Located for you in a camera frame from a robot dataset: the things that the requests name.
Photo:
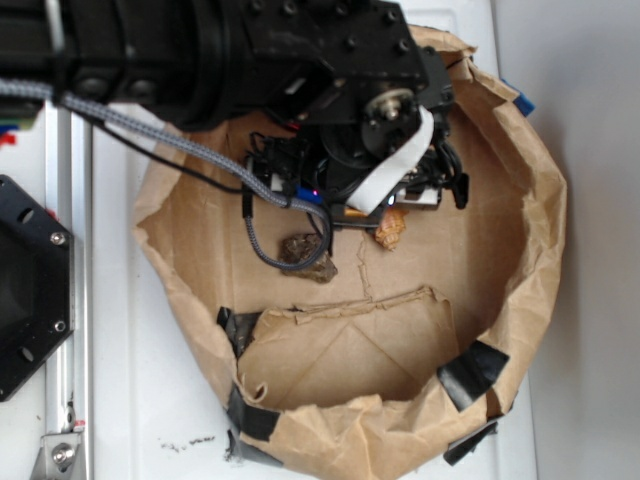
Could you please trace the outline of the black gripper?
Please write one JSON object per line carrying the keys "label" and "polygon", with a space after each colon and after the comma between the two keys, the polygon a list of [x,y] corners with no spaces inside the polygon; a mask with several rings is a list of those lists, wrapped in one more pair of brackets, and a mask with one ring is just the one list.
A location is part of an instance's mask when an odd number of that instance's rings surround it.
{"label": "black gripper", "polygon": [[439,53],[421,50],[426,86],[394,87],[353,125],[305,126],[292,138],[253,132],[248,169],[267,187],[323,207],[335,228],[377,228],[396,204],[435,209],[452,192],[466,207],[469,177],[448,143],[452,81]]}

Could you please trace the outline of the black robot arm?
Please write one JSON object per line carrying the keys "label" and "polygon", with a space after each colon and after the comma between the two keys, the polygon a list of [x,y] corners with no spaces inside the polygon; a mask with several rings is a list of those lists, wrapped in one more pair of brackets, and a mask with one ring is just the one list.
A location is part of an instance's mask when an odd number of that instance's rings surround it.
{"label": "black robot arm", "polygon": [[135,103],[186,132],[262,111],[294,137],[252,134],[250,169],[340,227],[444,191],[468,201],[447,68],[392,2],[5,1],[1,75],[55,100]]}

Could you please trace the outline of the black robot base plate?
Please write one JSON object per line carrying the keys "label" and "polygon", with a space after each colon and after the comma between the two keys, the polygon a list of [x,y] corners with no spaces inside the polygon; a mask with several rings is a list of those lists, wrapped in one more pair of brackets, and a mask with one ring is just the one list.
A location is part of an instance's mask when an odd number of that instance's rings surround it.
{"label": "black robot base plate", "polygon": [[73,235],[1,177],[1,400],[10,400],[71,333]]}

